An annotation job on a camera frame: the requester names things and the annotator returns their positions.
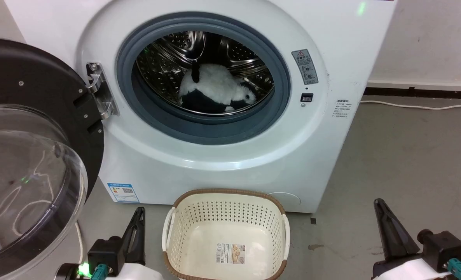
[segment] stainless steel drum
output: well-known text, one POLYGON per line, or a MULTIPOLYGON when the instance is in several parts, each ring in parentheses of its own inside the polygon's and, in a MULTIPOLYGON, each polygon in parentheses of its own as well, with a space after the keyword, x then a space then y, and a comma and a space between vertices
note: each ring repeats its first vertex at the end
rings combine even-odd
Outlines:
POLYGON ((177 104, 179 86, 195 61, 227 67, 232 75, 255 87, 257 93, 257 102, 252 105, 220 114, 200 113, 202 115, 243 112, 260 103, 274 90, 272 75, 257 54, 223 35, 203 31, 170 34, 146 46, 136 59, 142 77, 154 93, 181 110, 186 109, 177 104))

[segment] washing machine door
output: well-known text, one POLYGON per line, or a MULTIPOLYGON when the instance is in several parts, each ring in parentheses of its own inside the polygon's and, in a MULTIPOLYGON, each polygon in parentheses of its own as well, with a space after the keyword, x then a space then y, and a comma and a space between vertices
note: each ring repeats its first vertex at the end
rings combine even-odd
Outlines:
POLYGON ((97 101, 64 62, 0 39, 0 278, 16 278, 74 226, 103 157, 97 101))

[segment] teal connector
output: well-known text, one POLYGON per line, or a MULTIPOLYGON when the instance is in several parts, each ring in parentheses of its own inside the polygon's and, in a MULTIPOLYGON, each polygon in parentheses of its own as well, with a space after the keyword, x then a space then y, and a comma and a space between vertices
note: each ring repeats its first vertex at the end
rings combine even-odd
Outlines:
POLYGON ((448 271, 453 274, 458 280, 461 280, 461 262, 456 259, 450 259, 448 262, 448 271))
POLYGON ((108 266, 100 264, 96 267, 94 274, 92 274, 91 280, 105 280, 106 276, 108 276, 108 266))

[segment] door hinge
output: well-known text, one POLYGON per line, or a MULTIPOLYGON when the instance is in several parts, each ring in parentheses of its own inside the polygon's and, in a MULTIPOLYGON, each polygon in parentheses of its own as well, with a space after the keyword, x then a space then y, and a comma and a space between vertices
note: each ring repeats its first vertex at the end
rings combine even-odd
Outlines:
POLYGON ((101 64, 99 62, 88 62, 86 68, 89 78, 87 88, 96 99, 101 119, 107 119, 111 115, 120 115, 101 64))

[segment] warning label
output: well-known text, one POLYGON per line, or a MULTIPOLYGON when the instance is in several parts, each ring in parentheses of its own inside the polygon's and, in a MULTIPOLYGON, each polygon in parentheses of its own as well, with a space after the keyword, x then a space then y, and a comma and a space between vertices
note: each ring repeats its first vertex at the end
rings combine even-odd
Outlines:
POLYGON ((312 62, 312 58, 310 57, 308 50, 297 50, 293 51, 291 54, 293 54, 296 65, 298 66, 298 69, 300 69, 303 83, 305 85, 318 83, 319 80, 315 71, 314 62, 312 62))
POLYGON ((139 203, 139 199, 131 184, 108 183, 108 186, 117 202, 139 203))
POLYGON ((217 243, 215 262, 221 264, 244 264, 245 255, 245 245, 217 243))
POLYGON ((348 113, 351 110, 351 102, 346 99, 338 99, 336 106, 332 112, 333 117, 348 117, 348 113))

